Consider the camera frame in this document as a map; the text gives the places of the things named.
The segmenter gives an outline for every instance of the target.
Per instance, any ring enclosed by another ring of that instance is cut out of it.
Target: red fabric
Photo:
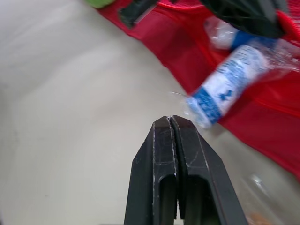
[[[169,68],[187,93],[195,91],[228,55],[210,50],[204,20],[211,16],[198,0],[163,0],[133,30],[117,12],[130,0],[117,0],[99,10],[128,35],[142,41]],[[288,40],[300,40],[296,25],[278,13]],[[256,84],[245,91],[220,122],[244,143],[273,159],[300,179],[300,76]]]

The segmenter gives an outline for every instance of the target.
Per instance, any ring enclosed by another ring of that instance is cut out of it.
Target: clear plastic wrapper
[[[299,71],[299,61],[290,48],[284,44],[270,46],[268,41],[261,39],[237,48],[192,96],[186,98],[192,119],[200,127],[209,128],[229,111],[248,86],[270,71]]]
[[[248,34],[234,28],[231,24],[212,16],[204,24],[210,43],[217,50],[233,51],[251,40],[259,39],[274,45],[277,40]]]

